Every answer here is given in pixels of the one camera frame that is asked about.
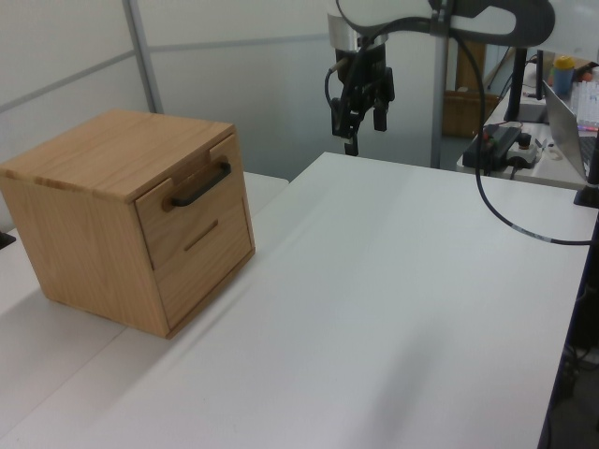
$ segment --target black monitor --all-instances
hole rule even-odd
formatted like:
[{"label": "black monitor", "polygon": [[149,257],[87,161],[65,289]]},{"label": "black monitor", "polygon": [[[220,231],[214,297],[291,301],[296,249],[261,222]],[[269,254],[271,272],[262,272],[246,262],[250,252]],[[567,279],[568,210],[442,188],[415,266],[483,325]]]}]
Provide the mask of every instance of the black monitor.
[{"label": "black monitor", "polygon": [[[546,123],[547,108],[545,105],[521,105],[522,85],[524,84],[524,69],[528,62],[526,49],[516,49],[514,70],[512,72],[512,87],[509,93],[509,103],[504,120],[507,122]],[[547,80],[553,65],[553,53],[536,53],[536,87],[535,97],[543,99],[543,80]]]}]

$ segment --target laptop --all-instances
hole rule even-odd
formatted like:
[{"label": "laptop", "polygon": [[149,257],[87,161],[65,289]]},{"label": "laptop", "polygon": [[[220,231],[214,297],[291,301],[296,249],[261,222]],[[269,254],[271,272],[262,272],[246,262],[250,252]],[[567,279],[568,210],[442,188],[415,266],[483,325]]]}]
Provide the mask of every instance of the laptop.
[{"label": "laptop", "polygon": [[595,148],[596,138],[582,138],[578,135],[577,116],[559,98],[548,84],[543,81],[545,88],[545,99],[547,101],[547,113],[549,117],[549,129],[553,141],[570,161],[583,180],[589,176],[592,153]]}]

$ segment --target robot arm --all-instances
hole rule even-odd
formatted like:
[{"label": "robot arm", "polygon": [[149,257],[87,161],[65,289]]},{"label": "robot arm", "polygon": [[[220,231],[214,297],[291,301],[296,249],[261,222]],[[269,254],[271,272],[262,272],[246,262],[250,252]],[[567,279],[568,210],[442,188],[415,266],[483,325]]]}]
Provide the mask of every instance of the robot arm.
[{"label": "robot arm", "polygon": [[357,132],[370,108],[374,129],[387,129],[388,103],[394,99],[385,61],[387,33],[401,29],[447,36],[451,29],[475,42],[537,47],[599,61],[597,0],[328,1],[329,37],[337,60],[329,76],[337,71],[343,83],[341,98],[329,100],[332,134],[348,139],[348,154],[358,154]]},{"label": "robot arm", "polygon": [[466,40],[599,62],[597,0],[329,0],[328,12],[364,36],[400,18],[445,14]]}]

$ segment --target white wall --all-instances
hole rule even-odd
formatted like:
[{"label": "white wall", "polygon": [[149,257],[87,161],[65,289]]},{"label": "white wall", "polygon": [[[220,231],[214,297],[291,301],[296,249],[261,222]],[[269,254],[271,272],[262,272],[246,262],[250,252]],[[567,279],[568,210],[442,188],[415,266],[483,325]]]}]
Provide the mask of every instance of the white wall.
[{"label": "white wall", "polygon": [[[291,180],[322,152],[343,152],[324,96],[334,50],[322,0],[145,0],[139,11],[164,112],[236,124],[247,170]],[[367,117],[360,155],[430,163],[434,50],[429,36],[390,39],[389,131]]]},{"label": "white wall", "polygon": [[[323,0],[132,5],[165,113],[236,124],[246,169],[257,173],[293,179],[322,152],[343,152],[324,97],[334,51]],[[122,0],[0,0],[0,162],[105,109],[147,110],[133,56],[20,104],[132,50]],[[432,37],[391,37],[397,99],[389,130],[374,132],[368,115],[360,155],[430,164],[434,58]],[[340,84],[332,84],[338,95]],[[0,201],[0,228],[10,226]]]},{"label": "white wall", "polygon": [[[10,107],[132,50],[121,0],[0,0],[0,162],[106,109],[147,110],[135,56]],[[11,227],[0,197],[0,229]]]}]

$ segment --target drawer gap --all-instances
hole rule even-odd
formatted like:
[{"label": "drawer gap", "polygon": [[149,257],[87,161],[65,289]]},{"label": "drawer gap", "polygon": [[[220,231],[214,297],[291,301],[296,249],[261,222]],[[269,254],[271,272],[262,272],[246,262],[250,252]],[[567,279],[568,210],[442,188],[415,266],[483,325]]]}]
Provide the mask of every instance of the drawer gap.
[{"label": "drawer gap", "polygon": [[218,220],[214,220],[210,226],[208,226],[204,231],[202,231],[202,233],[195,238],[194,240],[192,240],[191,243],[188,243],[185,248],[183,248],[184,251],[189,251],[191,250],[200,240],[202,240],[203,238],[205,238],[206,236],[208,236],[208,234],[210,234],[214,228],[218,226]]}]

